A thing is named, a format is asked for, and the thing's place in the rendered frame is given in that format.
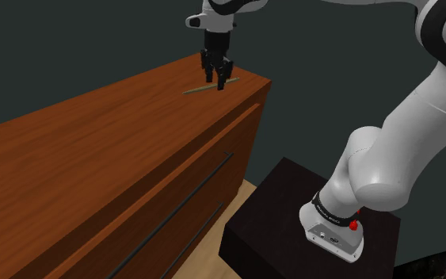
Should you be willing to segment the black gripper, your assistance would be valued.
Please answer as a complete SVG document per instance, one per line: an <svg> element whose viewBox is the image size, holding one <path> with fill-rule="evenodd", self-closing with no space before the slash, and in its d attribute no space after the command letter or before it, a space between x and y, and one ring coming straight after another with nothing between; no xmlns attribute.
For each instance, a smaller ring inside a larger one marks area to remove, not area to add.
<svg viewBox="0 0 446 279"><path fill-rule="evenodd" d="M231 77L234 63L227 58L227 51L230 46L231 32L210 32L204 31L204 49L200 51L201 67L205 73L205 81L212 82L213 79L213 55L211 52L220 51L223 54L223 61L216 68L218 75L217 90L223 90L226 81Z"/></svg>

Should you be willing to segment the thin olive stick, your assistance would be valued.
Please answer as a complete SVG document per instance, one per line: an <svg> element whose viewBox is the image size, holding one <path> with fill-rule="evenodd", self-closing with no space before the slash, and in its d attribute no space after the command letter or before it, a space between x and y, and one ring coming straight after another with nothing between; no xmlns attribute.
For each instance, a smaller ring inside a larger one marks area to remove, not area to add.
<svg viewBox="0 0 446 279"><path fill-rule="evenodd" d="M208 85L205 85L205 86L201 86L201 87L197 87L197 88L194 88L194 89L191 89L191 90L186 90L186 91L182 92L182 94L184 94L184 95L185 94L193 94L193 93L197 93L197 92L200 92L200 91L209 90L209 89L212 89L212 88L216 88L217 90L223 90L224 86L226 84L229 84L229 83L232 83L232 82L237 82L239 79L240 79L239 77L237 77L237 78L229 78L224 83L220 83L220 82L211 83L211 84L208 84Z"/></svg>

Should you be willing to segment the brown wooden chest of drawers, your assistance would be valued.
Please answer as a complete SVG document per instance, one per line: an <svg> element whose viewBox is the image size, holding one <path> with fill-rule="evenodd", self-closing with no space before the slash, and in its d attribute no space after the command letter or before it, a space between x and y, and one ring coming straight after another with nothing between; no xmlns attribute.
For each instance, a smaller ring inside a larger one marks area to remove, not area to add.
<svg viewBox="0 0 446 279"><path fill-rule="evenodd" d="M243 183L271 82L191 55L0 124L0 279L170 279Z"/></svg>

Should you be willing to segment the dark robot stand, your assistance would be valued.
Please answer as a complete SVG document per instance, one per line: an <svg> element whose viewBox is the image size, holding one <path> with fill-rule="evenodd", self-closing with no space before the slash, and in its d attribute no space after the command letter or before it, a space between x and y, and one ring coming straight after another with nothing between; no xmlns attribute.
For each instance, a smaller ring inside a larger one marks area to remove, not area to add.
<svg viewBox="0 0 446 279"><path fill-rule="evenodd" d="M360 211L365 246L348 263L307 240L299 209L325 178L283 158L225 225L219 256L241 279L403 279L395 268L401 220Z"/></svg>

